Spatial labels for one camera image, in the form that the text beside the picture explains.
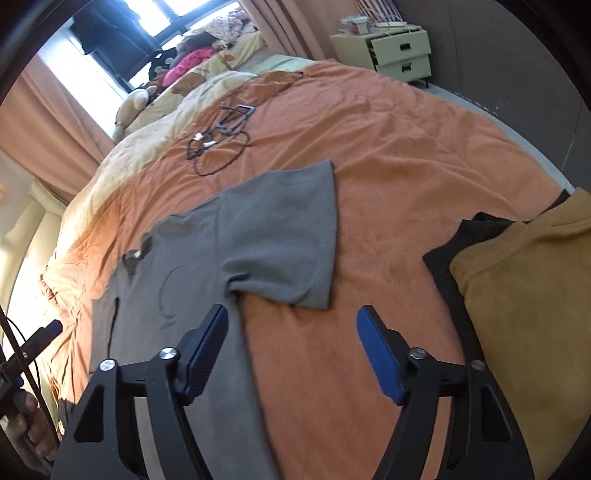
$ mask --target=pink curtain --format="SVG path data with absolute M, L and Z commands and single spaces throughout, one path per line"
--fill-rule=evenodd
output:
M 272 50 L 294 57 L 335 57 L 330 35 L 358 13 L 355 0 L 239 0 Z
M 0 151 L 67 202 L 113 146 L 37 56 L 0 106 Z

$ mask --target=cream comforter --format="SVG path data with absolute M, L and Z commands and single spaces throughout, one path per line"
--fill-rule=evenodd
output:
M 115 189 L 156 162 L 172 140 L 204 109 L 254 76 L 233 71 L 220 73 L 189 93 L 174 112 L 124 138 L 107 155 L 90 183 L 68 205 L 53 258 L 60 258 L 68 251 Z
M 248 34 L 241 37 L 230 50 L 214 55 L 210 59 L 199 64 L 189 72 L 198 72 L 207 80 L 214 78 L 221 72 L 228 70 L 237 70 L 251 59 L 255 53 L 267 46 L 260 32 Z M 125 129 L 125 136 L 131 135 L 140 128 L 149 125 L 156 120 L 174 112 L 183 101 L 183 96 L 179 93 L 173 93 L 174 86 L 180 81 L 178 79 L 165 91 L 163 91 L 156 100 L 149 104 L 137 118 L 131 122 L 131 125 Z

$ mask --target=black cable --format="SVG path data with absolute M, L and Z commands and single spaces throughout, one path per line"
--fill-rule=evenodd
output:
M 2 330 L 4 330 L 4 334 L 7 336 L 8 342 L 10 342 L 10 345 L 11 345 L 12 349 L 14 350 L 14 354 L 17 356 L 18 363 L 21 366 L 21 369 L 22 369 L 23 373 L 25 374 L 25 377 L 27 377 L 29 385 L 31 386 L 31 389 L 33 390 L 33 393 L 35 394 L 37 401 L 39 402 L 39 408 L 41 409 L 41 411 L 45 415 L 45 418 L 47 420 L 47 424 L 53 425 L 53 419 L 51 418 L 51 413 L 49 412 L 49 408 L 47 408 L 47 403 L 45 402 L 45 398 L 43 398 L 43 394 L 41 393 L 41 390 L 39 389 L 39 387 L 35 383 L 35 379 L 33 378 L 33 375 L 31 374 L 31 369 L 29 369 L 27 361 L 25 360 L 25 357 L 22 354 L 21 347 L 18 344 L 18 341 L 17 341 L 16 337 L 14 336 L 14 333 L 12 332 L 12 329 L 10 327 L 10 324 L 8 323 L 8 319 L 7 319 L 6 314 L 4 313 L 4 310 L 2 309 L 2 307 L 0 307 L 0 327 L 2 328 Z M 51 435 L 53 436 L 53 439 L 56 442 L 56 445 L 59 446 L 60 439 L 57 436 L 57 430 L 55 428 L 50 428 L 50 430 L 51 430 Z
M 299 80 L 302 79 L 304 77 L 304 73 L 303 72 L 294 72 L 293 74 L 294 77 L 294 81 L 295 80 Z M 241 110 L 239 110 L 239 108 L 241 106 L 238 107 L 232 107 L 229 106 L 230 103 L 232 103 L 236 97 L 238 96 L 239 93 L 241 93 L 246 87 L 248 87 L 249 85 L 251 85 L 252 83 L 255 83 L 257 80 L 259 80 L 260 77 L 253 77 L 249 80 L 247 80 L 245 83 L 243 83 L 242 85 L 240 85 L 239 87 L 235 88 L 232 93 L 226 98 L 224 99 L 224 101 L 220 104 L 220 110 L 221 111 L 227 111 L 230 110 L 231 113 L 230 114 L 226 114 L 226 116 L 218 121 L 218 116 L 214 117 L 214 119 L 210 122 L 209 126 L 202 132 L 199 132 L 201 134 L 201 139 L 199 140 L 195 140 L 195 138 L 192 138 L 191 140 L 189 140 L 189 143 L 187 144 L 187 160 L 193 160 L 193 170 L 195 171 L 195 174 L 200 176 L 200 177 L 208 177 L 210 175 L 214 175 L 216 173 L 218 173 L 219 171 L 222 171 L 224 168 L 228 167 L 229 165 L 231 165 L 232 163 L 234 163 L 246 150 L 247 147 L 250 146 L 251 144 L 251 136 L 248 134 L 248 132 L 246 132 L 244 130 L 244 128 L 246 127 L 246 124 L 248 123 L 249 118 L 252 116 L 252 113 L 249 113 L 248 115 L 243 113 Z M 294 82 L 291 82 L 287 85 L 285 85 L 283 88 L 281 88 L 279 91 L 275 92 L 273 95 L 271 95 L 269 98 L 264 99 L 263 101 L 261 101 L 260 103 L 258 103 L 257 105 L 242 105 L 242 107 L 246 106 L 249 107 L 251 109 L 255 109 L 257 108 L 259 105 L 262 105 L 263 103 L 265 103 L 266 101 L 271 100 L 272 98 L 275 98 L 277 95 L 279 95 L 280 93 L 284 92 L 285 90 L 287 90 L 289 87 L 291 87 L 294 84 Z M 237 117 L 236 116 L 232 116 L 233 113 L 236 113 L 238 115 L 240 115 L 242 118 L 240 119 L 240 122 L 235 125 L 234 127 L 232 127 L 230 129 L 230 131 L 228 131 L 224 125 L 222 125 L 222 122 L 226 122 L 230 123 L 231 121 L 234 121 Z M 207 143 L 207 142 L 211 142 L 213 141 L 213 136 L 214 133 L 218 132 L 221 135 L 223 135 L 222 139 L 220 141 L 216 141 L 215 142 L 215 146 L 220 145 L 221 143 L 224 143 L 224 140 L 227 139 L 232 139 L 235 140 L 239 135 L 244 135 L 245 136 L 245 142 L 241 144 L 241 149 L 238 153 L 236 153 L 236 155 L 234 155 L 234 157 L 232 157 L 229 161 L 227 161 L 226 163 L 224 163 L 221 167 L 216 168 L 213 171 L 210 172 L 203 172 L 201 171 L 200 167 L 199 167 L 199 163 L 201 161 L 201 163 L 203 162 L 202 160 L 202 156 L 208 152 L 210 150 L 211 147 L 204 147 L 203 144 Z M 201 146 L 195 148 L 192 147 L 194 142 L 201 142 Z
M 240 155 L 242 155 L 242 153 L 244 153 L 246 148 L 251 143 L 251 136 L 247 132 L 240 130 L 240 131 L 236 132 L 235 134 L 233 134 L 231 137 L 228 137 L 228 138 L 231 138 L 234 140 L 238 137 L 238 135 L 241 135 L 241 134 L 246 137 L 246 141 L 241 145 L 240 151 L 236 155 L 234 155 L 230 160 L 228 160 L 226 163 L 224 163 L 221 167 L 219 167 L 213 171 L 204 173 L 204 172 L 200 171 L 200 169 L 199 169 L 199 161 L 200 160 L 202 161 L 203 157 L 200 155 L 197 158 L 195 158 L 194 162 L 193 162 L 193 170 L 195 171 L 196 175 L 198 175 L 200 177 L 209 177 L 210 175 L 214 175 L 217 172 L 226 168 L 228 165 L 234 163 L 240 157 Z
M 12 326 L 17 330 L 18 334 L 21 336 L 22 341 L 26 342 L 27 339 L 25 338 L 25 336 L 22 334 L 21 329 L 17 326 L 16 323 L 14 323 L 10 318 L 6 317 L 6 320 L 8 320 L 10 323 L 12 323 Z M 39 386 L 39 389 L 41 389 L 41 377 L 39 375 L 39 365 L 37 365 L 37 360 L 33 360 L 33 363 L 35 364 L 35 370 L 37 371 L 37 385 Z

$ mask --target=white nightstand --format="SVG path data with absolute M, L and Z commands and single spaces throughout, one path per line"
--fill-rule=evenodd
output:
M 427 32 L 417 25 L 373 31 L 367 35 L 330 37 L 339 61 L 375 70 L 382 75 L 412 82 L 431 76 L 431 45 Z

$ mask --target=blue gripper pad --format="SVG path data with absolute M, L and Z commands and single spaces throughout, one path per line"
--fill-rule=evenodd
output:
M 180 392 L 180 397 L 184 400 L 185 405 L 190 405 L 196 397 L 203 393 L 227 333 L 228 311 L 225 307 L 220 306 L 189 362 L 187 384 Z
M 55 338 L 63 331 L 63 327 L 61 326 L 61 322 L 59 320 L 54 320 L 49 325 L 47 325 L 46 328 L 51 340 L 55 340 Z
M 400 405 L 406 395 L 400 380 L 401 366 L 388 342 L 380 331 L 377 322 L 385 330 L 382 320 L 373 309 L 362 307 L 357 313 L 357 333 L 374 369 L 382 392 L 390 397 L 395 404 Z

